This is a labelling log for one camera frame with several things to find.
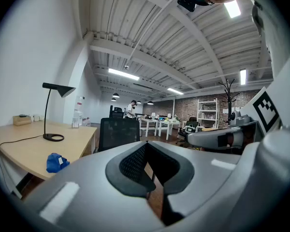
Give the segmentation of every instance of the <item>desk lamp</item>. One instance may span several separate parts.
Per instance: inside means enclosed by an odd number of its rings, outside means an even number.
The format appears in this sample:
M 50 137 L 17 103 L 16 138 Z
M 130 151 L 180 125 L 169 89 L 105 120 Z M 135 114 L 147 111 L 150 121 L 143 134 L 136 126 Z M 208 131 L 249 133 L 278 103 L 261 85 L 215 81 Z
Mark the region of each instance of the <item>desk lamp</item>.
M 48 97 L 47 97 L 47 102 L 46 102 L 46 108 L 45 108 L 44 134 L 43 134 L 43 138 L 46 139 L 46 140 L 49 140 L 49 141 L 53 141 L 53 142 L 62 141 L 64 139 L 64 136 L 62 136 L 60 134 L 52 134 L 52 133 L 46 134 L 46 132 L 45 132 L 46 111 L 47 111 L 47 105 L 48 105 L 48 99 L 49 99 L 50 91 L 52 89 L 57 90 L 58 93 L 59 93 L 59 95 L 62 98 L 65 98 L 66 96 L 68 96 L 69 94 L 71 94 L 76 88 L 74 88 L 74 87 L 68 87 L 68 86 L 61 86 L 61 85 L 56 85 L 56 84 L 51 84 L 51 83 L 43 83 L 42 87 L 49 89 L 49 93 L 48 93 Z

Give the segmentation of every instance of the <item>brick wall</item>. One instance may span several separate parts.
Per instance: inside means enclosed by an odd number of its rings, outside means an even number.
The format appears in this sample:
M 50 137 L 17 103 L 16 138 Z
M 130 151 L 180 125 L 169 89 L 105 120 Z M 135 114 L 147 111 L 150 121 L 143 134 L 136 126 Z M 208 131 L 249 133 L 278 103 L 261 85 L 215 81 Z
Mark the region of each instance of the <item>brick wall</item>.
M 156 113 L 158 115 L 167 116 L 168 114 L 172 115 L 173 112 L 173 101 L 160 101 L 155 102 L 154 105 L 143 104 L 143 114 Z
M 244 91 L 240 92 L 240 95 L 236 96 L 236 101 L 232 103 L 232 107 L 243 107 L 245 106 L 257 93 L 259 90 L 252 90 L 252 91 Z M 184 98 L 184 99 L 178 99 L 175 100 L 175 111 L 174 114 L 176 114 L 180 121 L 187 121 L 190 117 L 196 117 L 197 116 L 197 109 L 198 109 L 198 99 L 200 101 L 212 101 L 214 99 L 218 98 L 219 100 L 219 128 L 223 128 L 227 126 L 224 121 L 228 120 L 228 114 L 223 114 L 223 109 L 228 108 L 228 104 L 222 102 L 222 100 L 225 100 L 220 95 L 206 95 L 206 96 L 198 96 L 198 97 L 191 97 L 191 98 Z M 215 110 L 216 107 L 213 105 L 207 105 L 203 106 L 205 109 L 208 110 Z M 155 102 L 154 105 L 143 105 L 143 114 L 151 114 L 152 112 L 155 112 L 159 115 L 167 115 L 168 113 L 172 114 L 173 111 L 173 101 L 160 101 Z M 203 125 L 212 127 L 214 121 L 204 121 Z

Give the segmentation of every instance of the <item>black office chair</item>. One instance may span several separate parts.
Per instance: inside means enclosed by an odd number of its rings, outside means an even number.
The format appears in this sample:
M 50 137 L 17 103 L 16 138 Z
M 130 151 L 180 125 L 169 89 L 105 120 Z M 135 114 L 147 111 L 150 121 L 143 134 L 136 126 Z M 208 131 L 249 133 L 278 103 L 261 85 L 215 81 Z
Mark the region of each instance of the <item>black office chair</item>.
M 105 151 L 117 146 L 126 145 L 140 141 L 140 123 L 134 119 L 125 118 L 103 118 L 101 119 L 100 127 L 100 139 L 98 151 Z M 132 158 L 138 159 L 140 156 L 134 154 Z M 138 166 L 132 166 L 137 168 L 136 171 L 138 182 L 147 188 L 148 192 L 156 189 L 154 184 L 155 175 L 153 174 L 152 179 L 147 175 L 144 168 L 147 161 L 142 163 L 138 160 Z M 126 161 L 126 165 L 132 164 L 133 161 L 129 159 Z
M 193 133 L 193 132 L 197 132 L 197 126 L 199 125 L 199 122 L 198 122 L 198 119 L 196 117 L 190 117 L 189 118 L 189 121 L 187 121 L 186 123 L 186 126 L 191 126 L 193 127 L 194 129 L 191 130 L 190 133 Z M 179 127 L 179 132 L 178 132 L 178 135 L 184 137 L 184 139 L 180 140 L 180 141 L 177 141 L 177 143 L 184 143 L 186 142 L 186 137 L 188 136 L 189 133 L 185 132 L 183 130 L 182 127 Z
M 120 107 L 114 107 L 115 112 L 122 112 L 122 109 Z
M 123 117 L 124 117 L 124 112 L 120 112 L 120 111 L 111 112 L 111 118 L 123 118 Z

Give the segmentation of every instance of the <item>mesh chair back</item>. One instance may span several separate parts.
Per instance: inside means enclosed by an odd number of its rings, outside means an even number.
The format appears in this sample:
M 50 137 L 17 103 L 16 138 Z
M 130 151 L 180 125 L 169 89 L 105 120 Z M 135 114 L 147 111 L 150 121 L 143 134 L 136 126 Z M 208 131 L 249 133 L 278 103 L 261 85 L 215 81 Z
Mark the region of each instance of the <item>mesh chair back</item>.
M 123 117 L 124 117 L 124 112 L 112 111 L 112 118 L 123 118 Z
M 198 121 L 198 118 L 197 117 L 190 117 L 189 121 Z
M 116 111 L 116 112 L 122 112 L 122 109 L 120 107 L 114 107 L 114 111 Z
M 134 119 L 101 119 L 99 151 L 140 141 L 140 123 Z
M 197 126 L 199 125 L 198 121 L 187 121 L 186 126 L 191 126 L 193 128 L 197 128 Z

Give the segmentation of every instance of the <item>blue plastic bag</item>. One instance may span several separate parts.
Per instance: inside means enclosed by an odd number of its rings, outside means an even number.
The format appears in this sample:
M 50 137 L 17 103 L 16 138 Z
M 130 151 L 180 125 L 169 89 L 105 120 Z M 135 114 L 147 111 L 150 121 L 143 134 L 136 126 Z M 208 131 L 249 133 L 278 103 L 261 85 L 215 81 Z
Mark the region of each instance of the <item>blue plastic bag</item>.
M 57 173 L 69 164 L 70 162 L 61 155 L 57 153 L 52 153 L 47 158 L 46 171 L 48 171 L 49 173 Z

